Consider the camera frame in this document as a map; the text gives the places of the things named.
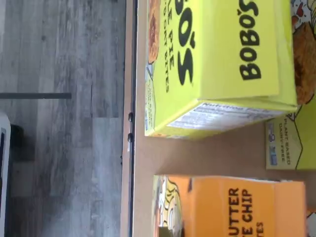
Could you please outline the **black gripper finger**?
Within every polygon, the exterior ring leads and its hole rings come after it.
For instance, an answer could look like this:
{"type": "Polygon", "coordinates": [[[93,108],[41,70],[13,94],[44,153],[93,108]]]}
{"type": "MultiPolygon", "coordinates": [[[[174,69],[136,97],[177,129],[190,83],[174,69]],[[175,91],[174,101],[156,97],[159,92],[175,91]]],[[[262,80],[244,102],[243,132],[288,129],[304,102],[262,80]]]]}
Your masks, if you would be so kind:
{"type": "Polygon", "coordinates": [[[159,237],[184,237],[185,232],[184,232],[184,229],[174,232],[173,230],[170,230],[168,227],[159,227],[158,236],[159,237]]]}

